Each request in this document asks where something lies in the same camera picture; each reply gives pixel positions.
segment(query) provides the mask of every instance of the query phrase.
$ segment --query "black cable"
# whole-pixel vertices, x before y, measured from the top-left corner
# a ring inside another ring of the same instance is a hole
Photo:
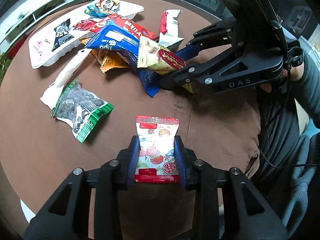
[[[286,97],[284,100],[284,103],[280,106],[279,110],[276,112],[276,114],[271,118],[271,120],[267,123],[265,127],[263,127],[262,130],[267,131],[267,128],[274,122],[274,120],[281,114],[283,111],[285,105],[287,104],[289,94],[290,94],[290,89],[291,89],[291,70],[288,70],[288,82],[287,82],[287,91],[286,91]],[[309,166],[309,167],[318,167],[320,164],[310,164],[310,163],[305,163],[305,164],[295,164],[295,165],[287,165],[287,166],[274,166],[264,155],[264,153],[260,150],[261,156],[265,159],[265,161],[275,169],[283,169],[283,168],[294,168],[294,167],[304,167],[304,166]]]

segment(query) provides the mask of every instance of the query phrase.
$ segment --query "metal screw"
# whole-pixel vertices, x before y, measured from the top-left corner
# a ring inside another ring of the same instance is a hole
[[[204,164],[203,160],[195,160],[195,166],[202,166]]]
[[[231,170],[231,173],[234,175],[240,174],[240,169],[237,167],[232,167],[230,170]]]
[[[206,78],[204,82],[206,84],[210,84],[212,82],[212,78]]]
[[[76,169],[73,170],[73,174],[74,175],[79,175],[81,173],[82,173],[82,169],[81,168],[76,168]]]
[[[119,161],[118,161],[118,160],[111,160],[111,161],[109,162],[109,165],[112,166],[112,167],[116,167],[116,166],[118,166],[118,164],[119,164]]]

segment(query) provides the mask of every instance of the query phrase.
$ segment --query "green snack package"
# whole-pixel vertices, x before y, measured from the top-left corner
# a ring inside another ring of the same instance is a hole
[[[69,124],[79,142],[84,142],[98,120],[109,113],[113,105],[72,82],[60,95],[51,117]]]

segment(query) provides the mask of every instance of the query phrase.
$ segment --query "brown tablecloth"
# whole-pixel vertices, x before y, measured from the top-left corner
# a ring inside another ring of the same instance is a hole
[[[158,33],[162,12],[178,8],[161,0],[126,1],[144,6],[145,11],[134,21],[155,33]],[[48,17],[37,29],[73,8]],[[180,48],[192,38],[193,32],[210,24],[195,13],[181,9],[179,36],[185,40]],[[79,143],[71,128],[51,119],[51,110],[39,100],[78,49],[68,52],[50,67],[34,70],[27,40],[0,88],[0,160],[12,187],[33,212],[41,208],[74,168],[98,168],[115,158],[119,150],[127,148],[132,135],[136,135],[137,115],[178,118],[177,134],[198,158],[220,169],[236,166],[243,172],[247,169],[248,175],[255,172],[258,161],[248,167],[249,161],[258,156],[260,131],[254,90],[220,95],[212,95],[210,91],[188,95],[160,90],[150,98],[133,71],[114,69],[103,74],[92,55],[75,77],[85,89],[115,108],[97,124],[84,143]],[[194,60],[204,62],[225,49],[202,51]],[[124,239],[168,239],[191,228],[194,192],[183,192],[179,184],[135,184],[129,191],[120,192],[119,208]]]

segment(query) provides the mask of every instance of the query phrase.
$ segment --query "barcode label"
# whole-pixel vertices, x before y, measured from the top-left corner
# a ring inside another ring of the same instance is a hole
[[[121,41],[125,36],[122,35],[121,33],[108,31],[108,33],[106,34],[106,37],[113,39],[113,40],[116,40],[116,41]]]

